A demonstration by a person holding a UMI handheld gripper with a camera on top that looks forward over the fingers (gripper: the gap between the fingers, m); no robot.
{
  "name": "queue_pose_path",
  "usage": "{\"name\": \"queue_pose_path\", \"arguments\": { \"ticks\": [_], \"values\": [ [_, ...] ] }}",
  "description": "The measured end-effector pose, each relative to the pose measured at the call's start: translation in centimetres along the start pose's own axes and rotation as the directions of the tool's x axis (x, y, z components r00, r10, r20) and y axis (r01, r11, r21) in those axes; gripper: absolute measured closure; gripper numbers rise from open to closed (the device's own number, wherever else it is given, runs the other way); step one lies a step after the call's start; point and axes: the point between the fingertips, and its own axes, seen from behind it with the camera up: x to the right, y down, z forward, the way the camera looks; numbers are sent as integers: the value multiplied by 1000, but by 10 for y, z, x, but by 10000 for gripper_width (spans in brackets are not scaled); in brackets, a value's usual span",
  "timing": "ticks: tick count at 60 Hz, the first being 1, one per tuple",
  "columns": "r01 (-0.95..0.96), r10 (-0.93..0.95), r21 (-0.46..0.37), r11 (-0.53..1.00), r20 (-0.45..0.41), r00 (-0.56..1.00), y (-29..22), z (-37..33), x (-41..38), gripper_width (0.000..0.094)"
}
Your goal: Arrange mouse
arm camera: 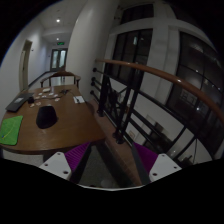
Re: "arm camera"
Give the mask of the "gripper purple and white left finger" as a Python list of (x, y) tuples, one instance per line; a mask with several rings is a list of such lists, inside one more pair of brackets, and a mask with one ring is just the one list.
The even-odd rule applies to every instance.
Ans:
[(91, 143), (79, 145), (66, 153), (56, 152), (40, 168), (69, 181), (79, 181), (91, 153)]

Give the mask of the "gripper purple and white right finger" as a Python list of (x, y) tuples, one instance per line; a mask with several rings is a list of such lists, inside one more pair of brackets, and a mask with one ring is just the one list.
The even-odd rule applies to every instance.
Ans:
[(142, 183), (151, 183), (181, 170), (166, 154), (156, 154), (138, 143), (132, 144), (132, 155)]

